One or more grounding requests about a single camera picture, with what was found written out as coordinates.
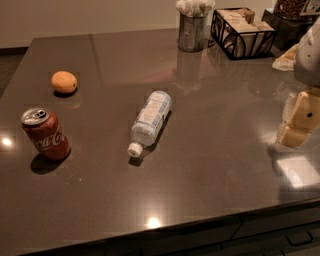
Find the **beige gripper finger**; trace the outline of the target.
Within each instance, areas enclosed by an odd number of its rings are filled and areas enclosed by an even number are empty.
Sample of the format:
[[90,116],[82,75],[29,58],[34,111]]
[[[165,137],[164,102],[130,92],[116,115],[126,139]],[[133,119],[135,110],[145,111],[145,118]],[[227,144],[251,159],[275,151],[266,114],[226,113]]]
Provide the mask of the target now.
[[286,99],[286,102],[283,108],[283,113],[282,113],[282,120],[285,123],[288,123],[291,120],[294,113],[296,101],[297,101],[297,94],[290,93]]
[[320,126],[320,89],[308,89],[297,94],[291,120],[282,123],[278,143],[288,148],[300,147],[308,136]]

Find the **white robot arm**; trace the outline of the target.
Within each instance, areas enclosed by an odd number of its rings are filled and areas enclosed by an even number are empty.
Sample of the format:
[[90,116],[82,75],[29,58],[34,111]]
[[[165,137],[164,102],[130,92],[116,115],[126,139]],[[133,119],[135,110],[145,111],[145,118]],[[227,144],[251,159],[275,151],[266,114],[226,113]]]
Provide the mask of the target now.
[[307,89],[286,100],[275,143],[282,151],[299,148],[320,126],[320,18],[298,43],[294,75]]

